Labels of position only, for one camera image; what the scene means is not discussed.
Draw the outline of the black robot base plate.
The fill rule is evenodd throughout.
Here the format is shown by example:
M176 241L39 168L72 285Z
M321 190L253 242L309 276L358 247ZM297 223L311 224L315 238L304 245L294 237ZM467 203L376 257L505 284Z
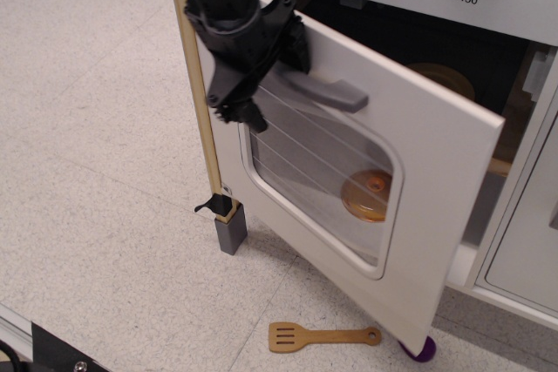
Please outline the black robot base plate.
M31 324L31 335L32 363L45 371L108 371L89 355L34 322Z

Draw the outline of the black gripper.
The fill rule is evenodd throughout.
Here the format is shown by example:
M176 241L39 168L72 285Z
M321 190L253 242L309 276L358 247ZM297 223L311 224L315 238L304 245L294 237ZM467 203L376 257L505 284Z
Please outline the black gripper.
M296 0L187 0L184 9L215 62L208 105L256 133L268 124L252 96L276 62L308 74L310 49Z

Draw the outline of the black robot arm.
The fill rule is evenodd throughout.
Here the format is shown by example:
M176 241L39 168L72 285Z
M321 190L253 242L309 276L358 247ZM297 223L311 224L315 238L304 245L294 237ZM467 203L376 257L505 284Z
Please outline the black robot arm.
M215 62L207 103L225 123L254 132L268 125L253 101L281 62L307 73L310 53L295 0L187 0L184 13Z

